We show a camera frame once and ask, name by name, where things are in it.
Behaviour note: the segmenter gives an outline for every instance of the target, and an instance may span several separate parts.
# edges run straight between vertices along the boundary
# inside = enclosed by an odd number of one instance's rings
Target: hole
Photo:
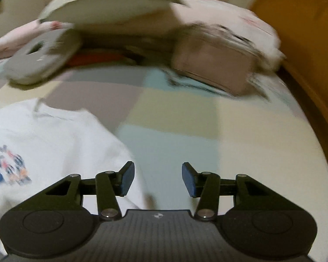
[[[44,42],[40,41],[27,53],[27,55],[38,52],[44,46]]]
[[[58,195],[58,196],[67,195],[70,185],[71,185],[71,181],[64,181],[60,185],[54,187],[49,192],[46,192],[46,195]]]
[[[247,186],[249,195],[251,195],[251,196],[266,196],[267,195],[267,193],[265,191],[263,191],[256,185],[252,184],[251,182],[246,181],[245,184]]]

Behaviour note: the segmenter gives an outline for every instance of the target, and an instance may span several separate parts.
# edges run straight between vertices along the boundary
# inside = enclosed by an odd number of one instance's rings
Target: mattress
[[[194,210],[183,162],[222,178],[248,174],[312,214],[318,234],[310,256],[328,261],[325,156],[291,94],[264,89],[268,99],[229,99],[172,87],[156,67],[98,64],[64,69],[29,89],[10,86],[0,73],[0,108],[35,97],[59,109],[86,108],[135,155],[151,208]],[[231,197],[221,197],[219,213],[232,206]]]

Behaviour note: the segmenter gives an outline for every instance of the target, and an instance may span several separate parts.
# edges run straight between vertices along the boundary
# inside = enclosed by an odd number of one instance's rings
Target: gray round object
[[[106,217],[106,218],[114,218],[115,216],[118,215],[118,211],[116,209],[105,209],[101,212],[101,215]]]
[[[197,212],[197,215],[204,219],[212,218],[215,215],[215,212],[210,209],[201,209]]]

